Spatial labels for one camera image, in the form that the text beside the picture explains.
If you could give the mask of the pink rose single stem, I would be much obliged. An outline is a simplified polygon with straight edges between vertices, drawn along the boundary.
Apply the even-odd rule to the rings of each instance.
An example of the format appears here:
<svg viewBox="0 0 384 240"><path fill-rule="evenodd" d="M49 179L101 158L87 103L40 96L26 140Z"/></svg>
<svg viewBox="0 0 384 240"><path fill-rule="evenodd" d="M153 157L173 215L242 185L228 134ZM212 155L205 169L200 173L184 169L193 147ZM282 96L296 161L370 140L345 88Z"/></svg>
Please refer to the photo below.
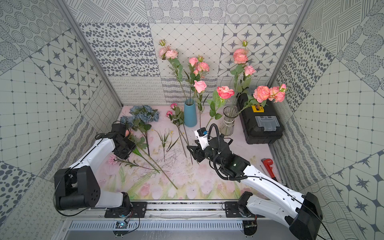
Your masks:
<svg viewBox="0 0 384 240"><path fill-rule="evenodd" d="M199 74L199 72L197 71L197 65L199 63L199 60L198 58L194 57L194 58L190 58L189 59L189 71L190 73L187 74L187 79L188 79L188 84L190 86L190 93L189 93L189 97L190 99L192 99L192 88L193 88L193 85L194 85L194 81L197 79L197 76Z"/></svg>

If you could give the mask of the large pink peony spray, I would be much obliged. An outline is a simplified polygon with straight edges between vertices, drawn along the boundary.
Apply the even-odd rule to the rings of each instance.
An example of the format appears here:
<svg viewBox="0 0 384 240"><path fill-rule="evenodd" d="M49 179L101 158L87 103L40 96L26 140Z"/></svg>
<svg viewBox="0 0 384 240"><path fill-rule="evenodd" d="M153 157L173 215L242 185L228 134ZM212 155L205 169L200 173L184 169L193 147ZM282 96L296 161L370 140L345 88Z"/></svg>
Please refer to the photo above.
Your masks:
<svg viewBox="0 0 384 240"><path fill-rule="evenodd" d="M243 73L246 63L249 61L247 46L248 46L248 41L243 40L242 47L235 50L235 52L233 53L233 59L236 65L236 67L233 70L231 70L231 74L233 75L233 80L234 80L234 91L235 91L235 95L234 95L235 98L233 100L233 105L237 103L237 97L239 95L238 86L240 85L239 84L240 74Z"/></svg>

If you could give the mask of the pink carnation spray stem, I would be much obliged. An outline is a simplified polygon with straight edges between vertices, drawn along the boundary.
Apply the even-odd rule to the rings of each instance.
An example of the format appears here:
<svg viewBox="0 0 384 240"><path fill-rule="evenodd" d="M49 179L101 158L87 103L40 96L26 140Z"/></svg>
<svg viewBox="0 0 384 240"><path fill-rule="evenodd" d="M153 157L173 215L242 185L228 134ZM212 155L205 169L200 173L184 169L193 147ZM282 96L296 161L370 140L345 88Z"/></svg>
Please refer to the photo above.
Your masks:
<svg viewBox="0 0 384 240"><path fill-rule="evenodd" d="M170 46L167 46L166 41L164 39L161 39L159 41L159 45L161 46L159 50L159 58L162 59L163 61L169 62L170 69L172 70L172 74L175 76L175 78L179 82L182 92L184 94L184 97L187 100L187 95L182 85L184 68L178 59L179 52L177 50L172 49Z"/></svg>

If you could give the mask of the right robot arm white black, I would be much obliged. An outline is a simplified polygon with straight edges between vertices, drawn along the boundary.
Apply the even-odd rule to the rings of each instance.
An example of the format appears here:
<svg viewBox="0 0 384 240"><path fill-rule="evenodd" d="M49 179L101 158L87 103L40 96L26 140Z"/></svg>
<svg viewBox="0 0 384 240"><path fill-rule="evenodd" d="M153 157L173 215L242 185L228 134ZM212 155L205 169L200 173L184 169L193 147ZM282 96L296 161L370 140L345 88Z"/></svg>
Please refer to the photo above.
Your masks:
<svg viewBox="0 0 384 240"><path fill-rule="evenodd" d="M296 192L263 174L249 161L230 150L230 142L216 124L195 132L195 145L188 146L194 160L209 160L218 177L255 189L266 199L244 192L237 205L242 216L263 216L287 227L298 240L315 240L323 227L323 212L317 196Z"/></svg>

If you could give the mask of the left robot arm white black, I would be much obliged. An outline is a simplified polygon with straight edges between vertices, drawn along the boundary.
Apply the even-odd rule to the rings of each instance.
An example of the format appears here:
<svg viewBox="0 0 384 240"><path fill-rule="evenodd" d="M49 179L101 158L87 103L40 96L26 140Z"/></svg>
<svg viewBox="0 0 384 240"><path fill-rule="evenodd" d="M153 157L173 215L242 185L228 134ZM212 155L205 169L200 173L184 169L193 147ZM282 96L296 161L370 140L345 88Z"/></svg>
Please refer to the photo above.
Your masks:
<svg viewBox="0 0 384 240"><path fill-rule="evenodd" d="M75 163L54 175L55 209L62 214L65 210L86 210L107 208L131 213L133 205L126 193L101 190L96 172L102 163L111 160L119 163L129 158L136 145L126 136L126 126L120 121L112 124L109 133L96 135L94 145Z"/></svg>

